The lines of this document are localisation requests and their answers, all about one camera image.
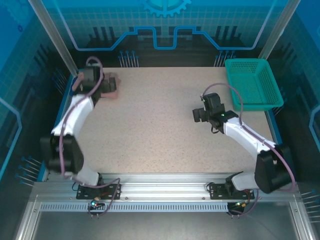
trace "black mounting plate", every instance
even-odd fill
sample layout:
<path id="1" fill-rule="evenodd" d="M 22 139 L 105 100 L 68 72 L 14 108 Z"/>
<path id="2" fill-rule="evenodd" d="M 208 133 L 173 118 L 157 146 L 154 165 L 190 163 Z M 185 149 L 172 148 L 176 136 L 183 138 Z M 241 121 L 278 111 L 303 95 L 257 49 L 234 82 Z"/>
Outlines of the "black mounting plate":
<path id="1" fill-rule="evenodd" d="M 102 187 L 102 188 L 90 188 L 87 186 L 81 186 L 79 184 L 75 198 L 78 200 L 93 200 L 95 197 L 101 196 L 101 200 L 111 200 L 116 188 L 117 188 L 117 184 L 110 184 L 109 186 Z M 121 184 L 119 184 L 119 188 L 117 190 L 117 193 L 114 199 L 119 200 L 120 195 L 121 195 Z"/>
<path id="2" fill-rule="evenodd" d="M 248 195 L 245 191 L 236 191 L 232 196 L 229 195 L 224 183 L 209 183 L 206 189 L 210 193 L 211 200 L 248 200 Z M 254 192 L 250 192 L 250 200 L 255 199 Z"/>

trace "speckled tabletop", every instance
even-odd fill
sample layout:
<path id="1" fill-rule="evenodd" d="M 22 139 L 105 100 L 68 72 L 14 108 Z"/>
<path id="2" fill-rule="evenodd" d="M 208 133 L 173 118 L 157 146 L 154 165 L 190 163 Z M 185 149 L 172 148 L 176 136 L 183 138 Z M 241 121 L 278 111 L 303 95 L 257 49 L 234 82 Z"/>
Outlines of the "speckled tabletop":
<path id="1" fill-rule="evenodd" d="M 226 173 L 254 170 L 256 160 L 232 138 L 195 123 L 204 89 L 227 83 L 224 67 L 108 68 L 121 79 L 118 99 L 102 98 L 77 140 L 100 173 Z M 227 87 L 216 86 L 226 110 Z M 245 112 L 244 122 L 272 139 L 265 113 Z"/>

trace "teal basket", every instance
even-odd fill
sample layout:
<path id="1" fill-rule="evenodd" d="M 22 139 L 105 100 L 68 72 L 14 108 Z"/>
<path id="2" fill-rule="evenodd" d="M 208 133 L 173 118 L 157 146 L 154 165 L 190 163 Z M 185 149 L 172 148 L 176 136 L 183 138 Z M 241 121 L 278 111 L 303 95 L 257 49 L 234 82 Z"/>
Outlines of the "teal basket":
<path id="1" fill-rule="evenodd" d="M 225 61 L 229 84 L 238 90 L 244 111 L 268 111 L 284 104 L 270 65 L 261 58 L 235 58 Z M 235 111 L 241 110 L 237 94 L 231 90 Z"/>

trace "enclosure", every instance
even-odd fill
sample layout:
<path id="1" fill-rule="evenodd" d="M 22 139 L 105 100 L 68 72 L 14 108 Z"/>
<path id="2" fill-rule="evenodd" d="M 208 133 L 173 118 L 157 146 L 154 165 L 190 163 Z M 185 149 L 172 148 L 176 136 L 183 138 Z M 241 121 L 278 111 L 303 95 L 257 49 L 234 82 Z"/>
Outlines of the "enclosure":
<path id="1" fill-rule="evenodd" d="M 318 239 L 319 9 L 318 0 L 1 1 L 0 238 Z M 77 199 L 78 185 L 46 168 L 40 145 L 90 56 L 121 80 L 76 138 L 105 183 L 120 178 L 119 199 L 99 219 L 87 214 L 91 199 Z M 283 100 L 245 110 L 243 121 L 289 147 L 297 184 L 253 191 L 253 211 L 231 217 L 239 201 L 213 199 L 208 186 L 254 172 L 256 159 L 195 123 L 193 109 L 209 85 L 230 83 L 228 62 L 242 59 L 267 60 Z M 236 88 L 253 98 L 259 87 L 245 80 Z M 230 89 L 210 92 L 239 114 Z"/>

